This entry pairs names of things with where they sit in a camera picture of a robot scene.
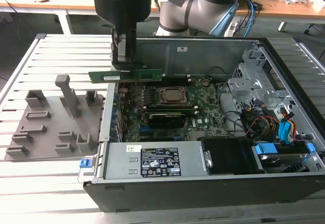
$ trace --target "wooden desk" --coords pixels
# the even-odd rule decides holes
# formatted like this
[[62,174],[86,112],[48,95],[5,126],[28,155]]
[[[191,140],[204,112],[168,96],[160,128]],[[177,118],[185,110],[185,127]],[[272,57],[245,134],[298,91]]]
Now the wooden desk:
[[[286,4],[282,0],[252,0],[263,5],[262,10],[258,14],[259,20],[281,22],[279,31],[283,31],[287,22],[300,23],[325,23],[325,8],[320,12],[314,11],[313,3],[294,3]],[[236,12],[237,16],[247,14],[247,6],[240,3]]]
[[[56,14],[60,19],[64,34],[72,34],[69,15],[96,15],[94,0],[49,0],[43,3],[34,3],[31,0],[7,0],[17,12],[22,13],[49,13]],[[325,8],[320,12],[312,9],[312,4],[307,2],[287,5],[282,0],[253,0],[263,5],[258,15],[259,20],[283,22],[280,29],[285,27],[287,22],[302,23],[325,23]],[[0,11],[14,12],[5,0],[0,0]],[[240,4],[235,19],[247,14],[247,6]],[[150,16],[158,17],[159,13],[154,4],[151,3]]]

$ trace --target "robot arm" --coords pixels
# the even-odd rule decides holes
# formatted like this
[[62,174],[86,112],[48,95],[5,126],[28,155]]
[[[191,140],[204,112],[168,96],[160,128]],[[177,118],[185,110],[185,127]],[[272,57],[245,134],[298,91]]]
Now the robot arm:
[[[97,14],[114,25],[112,65],[128,76],[134,69],[137,22],[151,11],[151,0],[94,0]],[[232,20],[236,0],[166,0],[157,35],[179,35],[189,27],[221,35]]]
[[158,36],[185,36],[189,27],[223,36],[238,8],[237,0],[185,0],[182,6],[162,1]]

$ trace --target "metal slat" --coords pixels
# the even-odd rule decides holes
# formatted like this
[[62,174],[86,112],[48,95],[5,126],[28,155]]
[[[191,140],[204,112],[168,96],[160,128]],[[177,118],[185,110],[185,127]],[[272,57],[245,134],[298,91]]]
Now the metal slat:
[[110,43],[73,43],[73,42],[42,42],[41,48],[108,48],[111,49]]
[[309,57],[307,56],[295,56],[295,55],[288,55],[288,56],[281,56],[281,59],[286,63],[289,61],[301,61],[301,62],[312,62]]
[[110,67],[106,60],[31,60],[29,67]]
[[[22,75],[19,82],[55,82],[56,74],[26,74]],[[88,74],[69,74],[70,82],[90,82]]]
[[74,175],[77,177],[79,173],[79,159],[73,161],[1,162],[0,166],[0,177],[51,175]]
[[11,138],[12,138],[12,134],[0,134],[0,146],[10,145]]
[[0,112],[0,121],[20,121],[24,111],[2,111]]
[[292,56],[294,52],[295,56],[306,56],[306,54],[302,50],[277,50],[277,53],[283,57],[283,56]]
[[46,37],[42,40],[43,42],[81,42],[81,43],[108,43],[112,42],[110,37]]
[[88,67],[88,68],[72,68],[72,67],[45,67],[45,68],[25,68],[24,74],[88,74],[88,72],[100,72],[100,71],[109,71],[110,67],[106,67],[106,69],[98,68],[98,67]]
[[295,75],[313,75],[321,74],[318,68],[290,68],[291,73]]
[[288,68],[317,68],[311,61],[286,61],[285,64]]
[[309,88],[309,89],[305,89],[305,92],[309,97],[325,97],[325,88],[323,89]]
[[36,54],[111,54],[107,48],[40,48]]
[[33,60],[107,60],[111,55],[107,54],[35,54]]
[[[273,76],[275,81],[280,81],[279,77],[274,75]],[[295,78],[298,82],[324,82],[325,81],[325,75],[324,74],[314,74],[314,75],[300,75],[296,74]]]
[[325,88],[325,82],[300,82],[303,89],[308,88]]
[[0,122],[0,134],[14,133],[19,122]]

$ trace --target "power supply label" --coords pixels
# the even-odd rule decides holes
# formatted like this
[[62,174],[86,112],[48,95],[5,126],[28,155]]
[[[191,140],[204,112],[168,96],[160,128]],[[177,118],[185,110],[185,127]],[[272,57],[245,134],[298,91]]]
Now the power supply label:
[[141,176],[181,176],[178,148],[141,149]]

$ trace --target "black cable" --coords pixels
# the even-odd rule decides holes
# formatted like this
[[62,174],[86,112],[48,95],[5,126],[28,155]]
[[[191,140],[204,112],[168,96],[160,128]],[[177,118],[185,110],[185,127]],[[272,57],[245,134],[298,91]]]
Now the black cable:
[[256,17],[258,16],[258,13],[256,13],[256,8],[254,8],[254,12],[252,11],[252,7],[251,7],[250,3],[248,3],[248,1],[252,3],[252,0],[247,0],[247,1],[245,1],[245,4],[247,5],[247,14],[246,14],[246,16],[244,17],[244,19],[242,19],[242,20],[240,21],[240,23],[239,23],[239,25],[238,25],[238,28],[235,30],[234,34],[237,33],[237,34],[239,35],[239,32],[240,32],[242,29],[248,27],[249,22],[250,22],[250,18],[249,18],[249,17],[251,17],[251,15],[254,15],[254,16],[253,16],[253,21],[252,21],[252,23],[251,23],[251,25],[250,25],[250,28],[251,28],[251,27],[255,24],[255,22],[256,22]]
[[[18,13],[16,11],[16,9],[7,1],[5,0],[5,2],[9,5],[9,7],[11,7],[11,9],[15,12],[15,13]],[[33,29],[33,27],[26,21],[25,18],[23,18],[24,22],[30,27],[31,30],[33,30],[33,32],[36,34],[36,31]]]
[[3,79],[3,80],[5,80],[5,81],[8,81],[7,78],[4,78],[4,77],[2,77],[2,76],[0,76],[0,78]]
[[231,75],[229,75],[229,74],[227,74],[225,71],[224,71],[224,69],[222,69],[221,67],[219,67],[219,66],[213,66],[213,67],[210,67],[208,70],[207,70],[207,72],[205,73],[205,76],[207,77],[208,75],[209,75],[209,73],[213,70],[213,69],[215,69],[215,68],[218,68],[220,71],[222,71],[226,76],[231,76]]
[[154,1],[155,5],[156,5],[156,7],[158,9],[158,12],[160,13],[160,5],[159,5],[158,0],[153,0],[153,1]]
[[194,36],[197,36],[198,35],[198,33],[204,33],[203,31],[196,31],[195,33],[194,33]]
[[318,25],[315,24],[315,23],[313,23],[312,25],[313,25],[313,26],[316,26],[316,27],[319,27],[319,28],[322,28],[322,29],[325,29],[325,27],[318,26]]
[[21,40],[20,36],[19,36],[19,28],[20,28],[20,22],[21,22],[21,18],[23,17],[23,13],[21,14],[21,16],[19,17],[19,22],[18,22],[18,26],[17,26],[17,38],[21,43],[24,43],[25,45],[29,46],[29,43],[26,43],[25,41]]
[[318,60],[320,60],[323,57],[324,54],[325,54],[325,50],[320,54]]
[[314,25],[312,25],[311,27],[312,27],[313,29],[315,29],[317,32],[321,33],[322,35],[325,35],[325,33],[319,31],[318,29],[316,29]]
[[243,126],[241,126],[239,123],[237,123],[236,121],[224,116],[226,120],[232,122],[234,125],[237,125],[238,127],[240,127],[242,130],[245,130],[245,128]]

